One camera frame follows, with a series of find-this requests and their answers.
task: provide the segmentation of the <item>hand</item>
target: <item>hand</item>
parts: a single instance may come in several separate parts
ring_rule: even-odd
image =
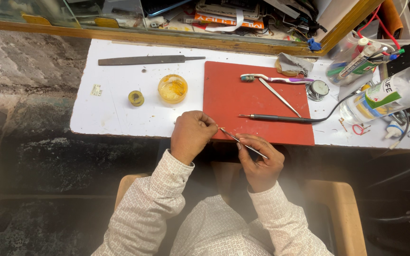
[[[204,149],[218,132],[216,122],[202,111],[184,112],[175,123],[170,142],[170,153],[185,165]]]
[[[284,155],[277,151],[265,139],[250,134],[236,134],[240,140],[237,143],[238,158],[240,159],[246,178],[255,193],[269,190],[276,184],[279,173],[284,167]],[[249,156],[248,149],[243,145],[251,146],[268,157],[259,156],[253,161]]]

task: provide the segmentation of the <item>solder wire spool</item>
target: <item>solder wire spool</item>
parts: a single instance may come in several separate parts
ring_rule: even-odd
[[[328,94],[328,85],[321,80],[305,83],[306,96],[312,101],[321,101]]]
[[[129,102],[136,107],[141,106],[145,102],[143,94],[139,91],[131,91],[128,99]]]

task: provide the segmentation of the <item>orange label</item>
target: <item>orange label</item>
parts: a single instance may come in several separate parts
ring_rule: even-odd
[[[233,25],[236,26],[236,21],[233,20],[225,20],[225,19],[218,19],[214,17],[207,17],[201,14],[196,13],[196,16],[194,17],[195,20],[201,20],[201,21],[209,21],[209,22],[215,22],[215,23],[222,23],[222,24],[227,24],[227,25]],[[246,22],[246,20],[243,20],[242,26],[244,27],[250,27],[250,28],[257,28],[257,29],[263,29],[263,22],[262,21],[251,21],[251,22]]]

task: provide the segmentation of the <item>gray cloth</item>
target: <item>gray cloth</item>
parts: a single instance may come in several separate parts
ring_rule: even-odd
[[[307,77],[308,73],[311,72],[312,64],[309,61],[305,61],[301,58],[291,56],[281,52],[278,56],[279,64],[284,71],[294,71],[297,73],[303,72],[304,76]]]

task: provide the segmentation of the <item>red mat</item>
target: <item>red mat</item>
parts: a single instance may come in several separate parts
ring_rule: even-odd
[[[283,123],[249,118],[239,114],[266,114],[297,117],[282,101],[256,78],[243,82],[240,75],[246,73],[264,74],[272,78],[286,78],[276,68],[222,62],[205,62],[203,111],[213,118],[219,127],[231,134],[249,133],[265,138],[270,143],[314,145],[311,124]],[[310,118],[304,84],[269,82],[291,106],[304,118]],[[223,131],[214,139],[231,140]]]

